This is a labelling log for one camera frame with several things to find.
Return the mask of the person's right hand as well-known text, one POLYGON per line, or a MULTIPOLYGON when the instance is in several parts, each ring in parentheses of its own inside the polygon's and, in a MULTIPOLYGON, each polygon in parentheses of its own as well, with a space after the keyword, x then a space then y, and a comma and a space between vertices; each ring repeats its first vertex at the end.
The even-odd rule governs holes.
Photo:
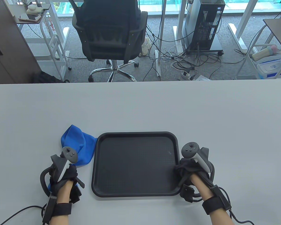
POLYGON ((177 175, 179 179, 178 187, 181 188, 180 196, 184 198, 186 201, 192 202, 193 198, 199 198, 201 195, 199 193, 194 192, 195 186, 191 181, 191 175, 196 174, 201 181, 207 186, 214 186, 214 165, 210 162, 211 171, 206 172, 198 162, 195 162, 194 159, 185 159, 182 158, 179 162, 179 165, 174 167, 174 173, 177 175))

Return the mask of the person's left hand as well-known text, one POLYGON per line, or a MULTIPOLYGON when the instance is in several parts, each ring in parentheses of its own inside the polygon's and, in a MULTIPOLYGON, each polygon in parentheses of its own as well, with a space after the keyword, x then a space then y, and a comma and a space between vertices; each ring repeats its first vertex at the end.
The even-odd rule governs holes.
POLYGON ((77 176, 77 168, 74 165, 70 165, 59 182, 54 181, 53 173, 50 173, 50 191, 57 197, 57 204, 74 204, 80 200, 82 193, 77 186, 77 176))

